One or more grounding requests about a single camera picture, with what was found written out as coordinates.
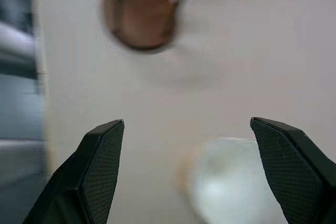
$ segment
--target blurry background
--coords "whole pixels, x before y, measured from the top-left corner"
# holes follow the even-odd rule
[[[194,223],[172,186],[179,156],[218,135],[254,139],[251,116],[304,130],[336,161],[334,0],[187,0],[154,55],[106,33],[101,0],[36,1],[53,169],[90,129],[125,121],[109,223]]]
[[[22,223],[45,185],[32,12],[31,0],[0,0],[1,223]]]

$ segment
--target white surface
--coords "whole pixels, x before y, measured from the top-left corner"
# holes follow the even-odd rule
[[[333,160],[334,0],[188,0],[173,47],[144,55],[104,32],[100,0],[37,0],[56,168],[96,125],[125,120],[109,223],[193,223],[172,187],[184,148],[253,139],[251,116],[303,129]]]
[[[267,183],[256,141],[220,138],[206,143],[202,153],[188,173],[188,193],[206,223],[287,223]]]

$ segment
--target white wall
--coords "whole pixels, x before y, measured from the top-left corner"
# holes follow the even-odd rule
[[[109,223],[194,223],[172,186],[188,146],[253,137],[251,116],[303,129],[336,161],[334,0],[188,0],[157,55],[104,31],[100,0],[37,0],[56,168],[96,125],[125,120]]]

